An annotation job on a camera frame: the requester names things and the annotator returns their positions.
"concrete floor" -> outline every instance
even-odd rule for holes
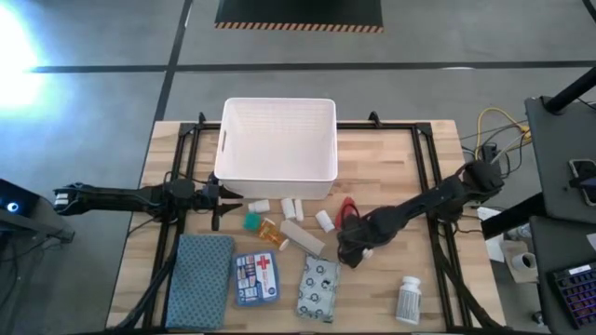
[[[183,0],[0,1],[2,178],[42,195],[72,181],[136,187],[164,74],[19,74],[19,66],[167,64]],[[215,31],[217,0],[195,1],[180,63],[594,60],[596,25],[576,0],[386,0],[383,34]],[[524,119],[526,97],[555,94],[585,68],[176,74],[166,120],[221,118],[229,97],[325,97],[340,119],[453,119],[460,135],[498,106]],[[589,92],[587,100],[596,100]],[[484,128],[507,122],[489,114]],[[510,141],[514,131],[497,138]],[[474,139],[463,141],[469,147]],[[518,162],[512,156],[512,164]],[[531,146],[491,201],[539,190]],[[48,253],[23,294],[15,334],[103,328],[129,214],[68,218],[73,244]],[[542,330],[533,286],[494,267],[508,324]]]

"teal object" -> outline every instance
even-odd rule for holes
[[[261,227],[261,216],[259,214],[247,213],[244,218],[244,229],[256,232]]]
[[[233,251],[231,236],[180,236],[166,328],[204,331],[222,327]]]

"white plastic bin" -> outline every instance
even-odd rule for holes
[[[246,198],[326,197],[337,178],[335,102],[228,99],[215,176]]]

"small white cap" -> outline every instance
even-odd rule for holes
[[[294,199],[294,207],[296,209],[296,220],[302,222],[305,220],[305,213],[302,210],[302,200]]]
[[[265,213],[269,211],[269,200],[259,200],[249,204],[250,213]]]
[[[279,251],[283,251],[290,243],[289,239],[286,239],[285,241],[281,242],[281,245],[279,246]]]
[[[368,260],[370,257],[373,256],[374,251],[372,249],[365,248],[362,250],[362,258]]]
[[[410,275],[406,275],[403,277],[403,279],[401,279],[401,281],[404,284],[413,284],[413,285],[420,285],[420,283],[422,283],[422,281],[414,276],[410,276]]]

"hazard striped mat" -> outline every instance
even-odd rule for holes
[[[217,29],[384,31],[380,0],[220,0]]]

